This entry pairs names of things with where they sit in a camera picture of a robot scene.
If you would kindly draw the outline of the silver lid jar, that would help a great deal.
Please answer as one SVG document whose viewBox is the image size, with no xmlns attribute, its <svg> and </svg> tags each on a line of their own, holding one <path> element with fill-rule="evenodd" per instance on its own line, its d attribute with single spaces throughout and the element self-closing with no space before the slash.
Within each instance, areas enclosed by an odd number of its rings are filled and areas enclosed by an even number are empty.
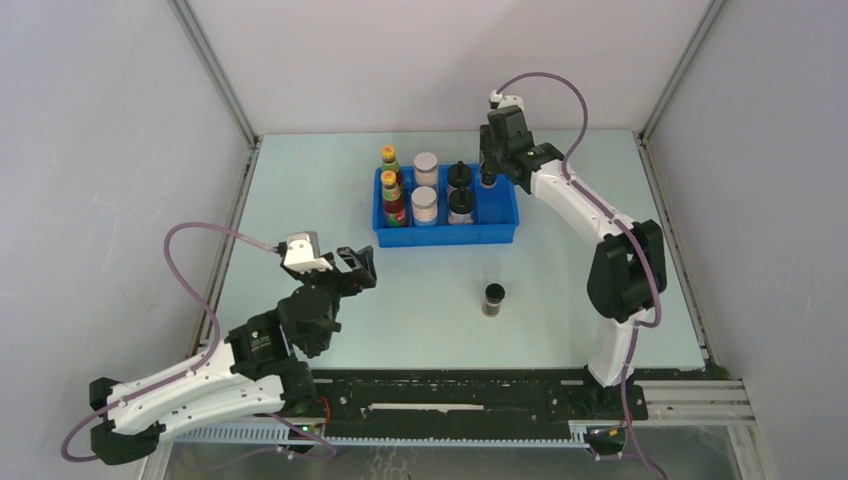
<svg viewBox="0 0 848 480">
<path fill-rule="evenodd" d="M 413 159 L 414 179 L 417 186 L 438 187 L 439 163 L 432 152 L 421 152 Z"/>
<path fill-rule="evenodd" d="M 438 224 L 438 194 L 431 186 L 419 186 L 411 195 L 413 224 L 429 227 Z"/>
</svg>

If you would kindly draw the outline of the red sauce bottle green label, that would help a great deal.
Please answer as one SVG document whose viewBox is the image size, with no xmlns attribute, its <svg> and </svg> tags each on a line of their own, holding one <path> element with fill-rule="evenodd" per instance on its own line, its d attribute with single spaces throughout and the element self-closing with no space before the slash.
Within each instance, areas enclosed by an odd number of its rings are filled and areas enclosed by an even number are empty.
<svg viewBox="0 0 848 480">
<path fill-rule="evenodd" d="M 397 160 L 396 149 L 393 145 L 385 145 L 381 149 L 382 170 L 392 171 L 398 183 L 403 181 L 402 170 Z"/>
</svg>

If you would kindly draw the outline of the black lid jar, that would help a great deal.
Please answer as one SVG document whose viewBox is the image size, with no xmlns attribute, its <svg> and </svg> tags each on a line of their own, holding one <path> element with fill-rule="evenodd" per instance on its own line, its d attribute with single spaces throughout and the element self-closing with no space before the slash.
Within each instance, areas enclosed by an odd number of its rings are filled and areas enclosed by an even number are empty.
<svg viewBox="0 0 848 480">
<path fill-rule="evenodd" d="M 448 196 L 448 223 L 450 225 L 473 224 L 476 205 L 474 193 L 467 187 L 456 188 Z"/>
<path fill-rule="evenodd" d="M 465 162 L 458 161 L 448 168 L 446 181 L 448 194 L 460 188 L 469 188 L 473 181 L 473 170 Z"/>
</svg>

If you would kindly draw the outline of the small dark bottle front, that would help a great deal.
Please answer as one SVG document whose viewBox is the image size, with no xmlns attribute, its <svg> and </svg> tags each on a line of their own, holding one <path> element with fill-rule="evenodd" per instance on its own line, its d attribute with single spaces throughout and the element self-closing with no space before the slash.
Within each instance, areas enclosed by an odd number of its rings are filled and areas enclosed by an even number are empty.
<svg viewBox="0 0 848 480">
<path fill-rule="evenodd" d="M 487 317 L 496 317 L 500 312 L 505 294 L 505 289 L 501 284 L 490 283 L 487 285 L 484 289 L 482 312 Z"/>
</svg>

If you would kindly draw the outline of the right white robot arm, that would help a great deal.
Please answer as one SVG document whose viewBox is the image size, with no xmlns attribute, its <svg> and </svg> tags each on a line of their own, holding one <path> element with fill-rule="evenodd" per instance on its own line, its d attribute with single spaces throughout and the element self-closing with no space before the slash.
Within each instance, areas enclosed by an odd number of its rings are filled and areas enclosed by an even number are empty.
<svg viewBox="0 0 848 480">
<path fill-rule="evenodd" d="M 486 182 L 509 180 L 551 207 L 594 248 L 590 303 L 602 321 L 587 365 L 594 383 L 581 392 L 585 411 L 606 418 L 622 403 L 619 385 L 632 373 L 640 327 L 660 322 L 667 286 L 664 236 L 653 220 L 633 220 L 589 188 L 549 143 L 535 142 L 520 105 L 493 106 L 480 127 L 480 166 Z"/>
</svg>

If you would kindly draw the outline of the small dark bottle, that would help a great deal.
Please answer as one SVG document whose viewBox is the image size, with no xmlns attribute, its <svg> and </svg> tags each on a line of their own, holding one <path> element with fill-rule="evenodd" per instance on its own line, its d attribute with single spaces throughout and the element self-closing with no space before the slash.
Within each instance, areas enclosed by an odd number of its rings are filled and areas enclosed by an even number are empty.
<svg viewBox="0 0 848 480">
<path fill-rule="evenodd" d="M 482 172 L 480 174 L 480 184 L 482 188 L 492 189 L 497 184 L 497 176 L 495 174 Z"/>
<path fill-rule="evenodd" d="M 482 312 L 487 317 L 496 317 L 500 312 L 505 294 L 505 289 L 501 284 L 490 283 L 487 285 L 484 289 Z"/>
</svg>

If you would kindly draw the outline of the silver lid jar front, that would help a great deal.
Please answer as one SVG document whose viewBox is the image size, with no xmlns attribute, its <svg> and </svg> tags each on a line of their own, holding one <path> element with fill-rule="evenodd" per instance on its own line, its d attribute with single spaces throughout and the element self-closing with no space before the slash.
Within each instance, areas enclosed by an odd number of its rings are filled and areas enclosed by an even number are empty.
<svg viewBox="0 0 848 480">
<path fill-rule="evenodd" d="M 413 224 L 429 227 L 438 224 L 438 194 L 431 186 L 419 186 L 411 195 Z"/>
</svg>

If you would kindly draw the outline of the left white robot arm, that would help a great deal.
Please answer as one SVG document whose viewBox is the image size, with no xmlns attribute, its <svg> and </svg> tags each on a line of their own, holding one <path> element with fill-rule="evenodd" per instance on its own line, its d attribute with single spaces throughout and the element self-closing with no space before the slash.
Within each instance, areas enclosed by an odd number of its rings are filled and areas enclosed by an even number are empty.
<svg viewBox="0 0 848 480">
<path fill-rule="evenodd" d="M 306 238 L 279 244 L 281 267 L 300 287 L 269 311 L 230 330 L 208 351 L 146 378 L 89 385 L 99 422 L 89 433 L 96 459 L 121 465 L 201 426 L 287 411 L 304 416 L 317 393 L 309 360 L 342 329 L 340 302 L 375 287 L 374 250 L 321 254 Z"/>
</svg>

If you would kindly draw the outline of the black lid jar front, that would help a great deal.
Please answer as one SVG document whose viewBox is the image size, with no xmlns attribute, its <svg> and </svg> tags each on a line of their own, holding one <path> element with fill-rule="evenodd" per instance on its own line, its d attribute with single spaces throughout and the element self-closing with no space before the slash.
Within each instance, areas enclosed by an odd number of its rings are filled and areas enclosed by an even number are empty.
<svg viewBox="0 0 848 480">
<path fill-rule="evenodd" d="M 450 225 L 473 224 L 476 205 L 474 193 L 467 187 L 456 188 L 448 196 L 448 223 Z"/>
</svg>

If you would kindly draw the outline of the red sauce bottle yellow cap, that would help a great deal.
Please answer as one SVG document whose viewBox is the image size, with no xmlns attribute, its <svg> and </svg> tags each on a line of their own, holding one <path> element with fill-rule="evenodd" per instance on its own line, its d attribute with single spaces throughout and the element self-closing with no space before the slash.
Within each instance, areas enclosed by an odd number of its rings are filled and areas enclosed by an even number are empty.
<svg viewBox="0 0 848 480">
<path fill-rule="evenodd" d="M 407 213 L 405 200 L 397 174 L 385 170 L 380 175 L 382 207 L 389 227 L 406 227 Z"/>
</svg>

